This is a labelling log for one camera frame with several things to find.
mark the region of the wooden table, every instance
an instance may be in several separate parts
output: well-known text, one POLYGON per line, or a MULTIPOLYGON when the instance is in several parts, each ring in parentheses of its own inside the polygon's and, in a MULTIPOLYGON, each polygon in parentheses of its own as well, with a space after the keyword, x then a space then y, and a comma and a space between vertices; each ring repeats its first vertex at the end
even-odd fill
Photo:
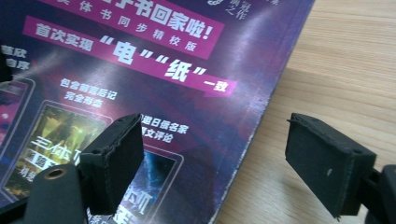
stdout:
POLYGON ((396 163, 395 70, 396 1, 318 0, 218 223, 339 223, 285 161, 286 119, 322 119, 376 153, 381 170, 396 163))

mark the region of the printed book cover image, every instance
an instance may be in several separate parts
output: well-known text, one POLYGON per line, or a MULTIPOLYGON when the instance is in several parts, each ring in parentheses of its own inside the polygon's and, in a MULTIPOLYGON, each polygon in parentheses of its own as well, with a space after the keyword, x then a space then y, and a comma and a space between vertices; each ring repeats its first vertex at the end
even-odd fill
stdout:
POLYGON ((3 0, 0 207, 141 113, 145 159, 117 214, 211 223, 313 0, 3 0))

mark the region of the wooden surface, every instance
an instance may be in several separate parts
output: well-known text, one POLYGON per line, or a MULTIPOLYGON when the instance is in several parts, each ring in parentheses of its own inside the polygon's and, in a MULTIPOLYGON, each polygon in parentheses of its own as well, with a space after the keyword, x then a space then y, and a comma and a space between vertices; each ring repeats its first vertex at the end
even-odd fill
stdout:
MULTIPOLYGON (((322 119, 382 169, 396 163, 395 99, 396 1, 318 0, 217 222, 339 223, 285 161, 286 119, 322 119)), ((363 223, 366 211, 340 221, 363 223)))

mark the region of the poster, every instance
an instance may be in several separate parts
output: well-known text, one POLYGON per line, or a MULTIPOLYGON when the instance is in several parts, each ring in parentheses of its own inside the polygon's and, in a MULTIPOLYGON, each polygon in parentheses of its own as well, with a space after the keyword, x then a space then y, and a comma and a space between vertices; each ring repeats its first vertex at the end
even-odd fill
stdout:
POLYGON ((312 0, 0 2, 0 206, 141 113, 145 159, 113 217, 210 223, 262 118, 312 0))

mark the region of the metal grommet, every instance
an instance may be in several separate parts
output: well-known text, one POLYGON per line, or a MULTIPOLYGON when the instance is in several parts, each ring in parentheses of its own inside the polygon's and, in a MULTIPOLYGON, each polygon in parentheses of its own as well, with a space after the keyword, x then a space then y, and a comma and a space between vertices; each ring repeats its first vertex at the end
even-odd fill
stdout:
POLYGON ((67 170, 64 168, 56 168, 53 170, 48 171, 45 175, 44 178, 46 179, 57 179, 67 173, 67 170))

